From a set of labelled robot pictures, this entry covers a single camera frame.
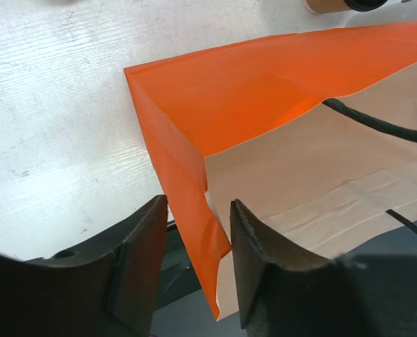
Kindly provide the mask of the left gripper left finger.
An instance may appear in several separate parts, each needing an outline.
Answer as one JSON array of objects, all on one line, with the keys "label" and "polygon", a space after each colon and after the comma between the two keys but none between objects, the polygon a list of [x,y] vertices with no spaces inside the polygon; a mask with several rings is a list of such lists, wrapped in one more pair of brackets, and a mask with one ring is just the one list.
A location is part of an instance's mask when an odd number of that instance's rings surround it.
[{"label": "left gripper left finger", "polygon": [[158,195],[51,258],[0,254],[0,336],[148,336],[167,217]]}]

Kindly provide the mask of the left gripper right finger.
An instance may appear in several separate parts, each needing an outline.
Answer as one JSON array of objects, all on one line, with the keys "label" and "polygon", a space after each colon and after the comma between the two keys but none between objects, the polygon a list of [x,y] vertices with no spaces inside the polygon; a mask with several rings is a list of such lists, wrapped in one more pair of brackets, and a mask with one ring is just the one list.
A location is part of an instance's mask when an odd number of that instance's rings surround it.
[{"label": "left gripper right finger", "polygon": [[230,205],[239,317],[249,336],[417,336],[417,254],[321,257]]}]

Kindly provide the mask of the orange paper bag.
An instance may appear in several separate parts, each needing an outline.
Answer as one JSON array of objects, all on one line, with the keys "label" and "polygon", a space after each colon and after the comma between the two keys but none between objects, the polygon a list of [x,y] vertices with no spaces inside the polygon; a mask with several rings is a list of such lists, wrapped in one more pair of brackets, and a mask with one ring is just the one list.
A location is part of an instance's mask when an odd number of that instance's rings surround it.
[{"label": "orange paper bag", "polygon": [[333,258],[417,220],[417,21],[275,35],[125,69],[161,187],[216,319],[238,310],[230,203]]}]

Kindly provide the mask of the single brown paper cup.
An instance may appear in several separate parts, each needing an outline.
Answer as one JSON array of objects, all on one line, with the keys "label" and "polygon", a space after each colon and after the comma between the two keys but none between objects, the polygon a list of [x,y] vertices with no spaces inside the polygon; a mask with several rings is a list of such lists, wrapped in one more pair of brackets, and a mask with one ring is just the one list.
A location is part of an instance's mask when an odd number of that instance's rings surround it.
[{"label": "single brown paper cup", "polygon": [[329,14],[349,11],[344,0],[302,0],[308,11],[314,14]]}]

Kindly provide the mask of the black cup lid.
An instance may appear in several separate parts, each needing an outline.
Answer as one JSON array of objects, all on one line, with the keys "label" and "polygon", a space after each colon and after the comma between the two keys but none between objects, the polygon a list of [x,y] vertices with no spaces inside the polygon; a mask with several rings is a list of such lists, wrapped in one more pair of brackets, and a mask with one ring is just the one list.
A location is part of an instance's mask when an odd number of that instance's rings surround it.
[{"label": "black cup lid", "polygon": [[380,8],[388,0],[344,0],[345,4],[354,11],[368,12]]}]

